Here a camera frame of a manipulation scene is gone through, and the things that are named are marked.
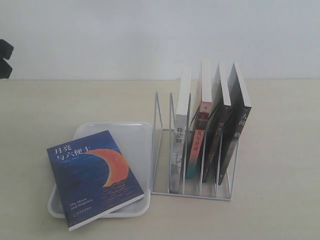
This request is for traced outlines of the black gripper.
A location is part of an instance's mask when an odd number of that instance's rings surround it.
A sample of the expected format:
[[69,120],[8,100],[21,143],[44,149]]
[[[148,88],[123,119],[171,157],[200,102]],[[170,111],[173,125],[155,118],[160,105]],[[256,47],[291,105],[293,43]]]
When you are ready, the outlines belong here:
[[0,78],[9,79],[13,68],[7,62],[12,56],[14,46],[4,39],[0,40]]

